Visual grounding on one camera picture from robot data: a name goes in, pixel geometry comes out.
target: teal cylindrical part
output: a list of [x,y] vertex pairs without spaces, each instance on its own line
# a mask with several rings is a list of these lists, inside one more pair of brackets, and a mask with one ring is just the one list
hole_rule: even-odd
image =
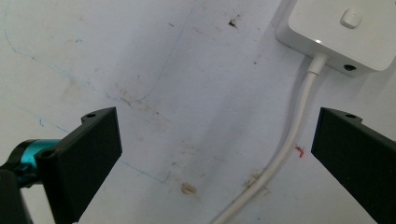
[[31,143],[23,152],[21,163],[30,164],[32,168],[37,169],[37,164],[35,163],[35,154],[37,152],[53,147],[61,141],[60,139],[38,139]]

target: white plastic housing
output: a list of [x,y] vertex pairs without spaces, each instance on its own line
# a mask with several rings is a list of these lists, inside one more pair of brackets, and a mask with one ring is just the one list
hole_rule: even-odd
[[350,76],[387,69],[396,56],[394,0],[291,0],[276,38],[300,52],[330,56]]

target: red mark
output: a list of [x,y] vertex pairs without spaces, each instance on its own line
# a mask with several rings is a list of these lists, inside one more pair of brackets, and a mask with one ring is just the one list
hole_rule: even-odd
[[302,158],[304,155],[304,148],[296,145],[295,149],[297,149],[300,152],[300,158]]

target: white button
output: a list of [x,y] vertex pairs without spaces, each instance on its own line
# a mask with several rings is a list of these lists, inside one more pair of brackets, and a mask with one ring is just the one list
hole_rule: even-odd
[[349,8],[341,18],[341,24],[349,29],[356,28],[361,23],[361,13],[353,8]]

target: dirty white surface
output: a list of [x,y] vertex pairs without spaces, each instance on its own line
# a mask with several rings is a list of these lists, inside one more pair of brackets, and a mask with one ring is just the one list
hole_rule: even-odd
[[[288,128],[310,59],[276,41],[284,5],[1,0],[0,162],[25,139],[63,138],[82,115],[116,106],[123,154],[80,223],[210,223]],[[396,139],[393,74],[326,67],[296,141],[304,157],[291,153],[230,223],[374,223],[309,150],[321,106]],[[35,223],[53,223],[42,187],[23,193]]]

